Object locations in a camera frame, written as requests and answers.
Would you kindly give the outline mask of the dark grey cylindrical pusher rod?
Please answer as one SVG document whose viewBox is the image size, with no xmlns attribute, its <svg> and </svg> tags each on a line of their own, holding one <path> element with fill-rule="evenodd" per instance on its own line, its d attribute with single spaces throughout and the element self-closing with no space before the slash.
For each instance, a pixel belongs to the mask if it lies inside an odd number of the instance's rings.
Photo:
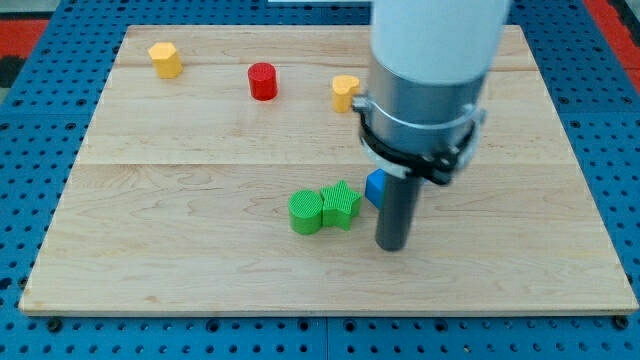
<svg viewBox="0 0 640 360">
<path fill-rule="evenodd" d="M 376 243 L 383 250 L 405 247 L 422 184 L 421 177 L 385 175 L 376 227 Z"/>
</svg>

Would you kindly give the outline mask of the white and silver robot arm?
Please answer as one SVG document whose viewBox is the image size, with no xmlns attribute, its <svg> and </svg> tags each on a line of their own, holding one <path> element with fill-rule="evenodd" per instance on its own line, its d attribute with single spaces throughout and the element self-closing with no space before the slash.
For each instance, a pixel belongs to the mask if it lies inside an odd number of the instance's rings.
<svg viewBox="0 0 640 360">
<path fill-rule="evenodd" d="M 375 240 L 408 239 L 424 182 L 446 186 L 478 147 L 478 105 L 510 0 L 378 0 L 367 89 L 352 101 L 366 155 L 385 173 Z"/>
</svg>

